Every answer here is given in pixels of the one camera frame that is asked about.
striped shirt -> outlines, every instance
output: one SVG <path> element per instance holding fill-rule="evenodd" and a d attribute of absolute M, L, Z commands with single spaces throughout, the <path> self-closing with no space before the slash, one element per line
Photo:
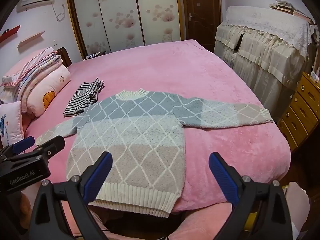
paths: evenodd
<path fill-rule="evenodd" d="M 86 107 L 98 101 L 98 94 L 104 88 L 104 82 L 97 78 L 91 83 L 82 83 L 73 94 L 66 109 L 64 116 L 75 116 L 81 114 Z"/>

brown wooden door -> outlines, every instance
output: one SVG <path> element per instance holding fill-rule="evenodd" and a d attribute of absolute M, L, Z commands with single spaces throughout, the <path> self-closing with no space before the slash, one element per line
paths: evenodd
<path fill-rule="evenodd" d="M 184 0 L 187 38 L 213 52 L 221 23 L 220 0 Z"/>

blue gripper pad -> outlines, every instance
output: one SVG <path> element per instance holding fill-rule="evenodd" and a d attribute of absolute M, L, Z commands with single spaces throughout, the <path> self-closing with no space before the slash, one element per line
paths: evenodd
<path fill-rule="evenodd" d="M 87 183 L 84 185 L 83 201 L 85 204 L 88 204 L 96 199 L 101 186 L 108 176 L 112 168 L 111 153 L 104 152 L 93 166 L 96 166 L 96 168 L 92 172 L 92 175 L 88 179 Z"/>
<path fill-rule="evenodd" d="M 210 154 L 209 168 L 218 182 L 227 201 L 232 203 L 233 206 L 236 206 L 239 202 L 237 185 L 214 153 Z"/>
<path fill-rule="evenodd" d="M 14 155 L 20 154 L 23 151 L 29 149 L 35 144 L 35 139 L 32 136 L 29 136 L 17 143 L 15 143 L 12 147 L 12 153 Z"/>

diamond pattern sweater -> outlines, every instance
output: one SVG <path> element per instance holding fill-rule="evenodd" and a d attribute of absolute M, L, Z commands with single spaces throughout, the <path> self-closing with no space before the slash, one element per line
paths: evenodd
<path fill-rule="evenodd" d="M 44 133 L 37 144 L 77 131 L 67 179 L 81 174 L 104 151 L 112 154 L 114 162 L 91 204 L 168 217 L 185 180 L 184 125 L 219 129 L 272 121 L 268 110 L 255 105 L 141 89 L 123 91 L 88 107 Z"/>

wall shelf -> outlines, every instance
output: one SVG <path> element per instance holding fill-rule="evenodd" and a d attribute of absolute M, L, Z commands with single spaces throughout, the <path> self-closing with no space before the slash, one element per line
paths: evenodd
<path fill-rule="evenodd" d="M 15 33 L 17 33 L 18 29 L 20 28 L 20 25 L 18 25 L 17 27 L 14 27 L 13 29 L 7 31 L 6 33 L 2 34 L 0 36 L 0 43 L 4 40 L 6 40 L 7 38 L 9 38 L 10 36 L 14 35 Z"/>
<path fill-rule="evenodd" d="M 44 31 L 36 33 L 26 39 L 24 39 L 23 41 L 20 41 L 19 45 L 18 45 L 18 49 L 24 45 L 26 45 L 28 42 L 33 41 L 36 38 L 39 38 L 42 34 L 44 33 Z"/>

